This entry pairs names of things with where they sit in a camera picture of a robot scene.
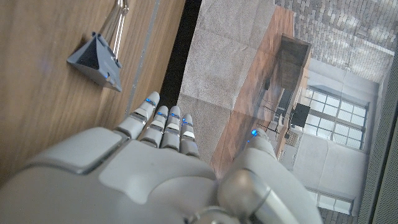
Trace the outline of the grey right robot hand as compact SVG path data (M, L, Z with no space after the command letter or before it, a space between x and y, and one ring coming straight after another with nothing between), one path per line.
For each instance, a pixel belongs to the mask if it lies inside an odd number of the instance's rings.
M31 158L1 186L1 222L322 222L262 129L218 178L192 117L159 100L153 92L114 130L87 129Z

